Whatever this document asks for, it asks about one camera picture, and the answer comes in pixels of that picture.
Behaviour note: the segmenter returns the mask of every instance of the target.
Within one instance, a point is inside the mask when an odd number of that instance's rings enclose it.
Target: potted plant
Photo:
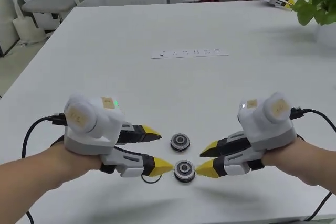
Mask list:
[[[336,47],[336,0],[297,0],[292,10],[303,26],[314,18],[319,24],[317,41]]]

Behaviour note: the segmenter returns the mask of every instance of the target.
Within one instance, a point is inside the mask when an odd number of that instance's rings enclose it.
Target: white stand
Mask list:
[[[33,19],[24,17],[16,0],[12,0],[17,18],[13,20],[13,24],[20,40],[26,43],[39,42],[46,38],[46,34],[42,29],[36,28]]]

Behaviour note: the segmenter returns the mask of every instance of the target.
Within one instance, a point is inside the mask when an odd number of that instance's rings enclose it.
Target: white table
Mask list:
[[[196,166],[210,142],[240,130],[243,97],[280,90],[293,105],[335,119],[336,57],[320,54],[313,31],[314,25],[301,27],[295,13],[262,2],[76,8],[0,102],[0,163],[19,158],[29,126],[62,111],[74,92],[115,94],[127,120],[163,135],[127,149]],[[151,59],[163,49],[213,47],[230,55]],[[336,150],[335,133],[322,119],[307,115],[295,125],[307,141]],[[170,149],[178,132],[191,139],[185,154]],[[27,155],[61,134],[60,126],[39,125]],[[312,214],[326,193],[272,167],[246,176],[198,176],[189,185],[172,173],[148,185],[90,172],[44,195],[31,212],[37,224],[269,223]],[[336,216],[335,205],[333,196],[319,218]]]

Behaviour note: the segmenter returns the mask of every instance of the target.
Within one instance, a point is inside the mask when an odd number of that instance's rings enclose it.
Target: bearing ring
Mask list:
[[[195,167],[188,160],[178,161],[174,168],[175,178],[182,183],[189,183],[195,178]]]
[[[190,146],[189,137],[182,133],[177,133],[173,135],[170,146],[174,151],[183,152]]]

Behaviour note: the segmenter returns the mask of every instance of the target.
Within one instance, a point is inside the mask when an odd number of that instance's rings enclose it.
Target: white wall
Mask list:
[[[0,0],[0,47],[6,52],[18,39],[18,35],[12,23],[16,18],[12,0]]]

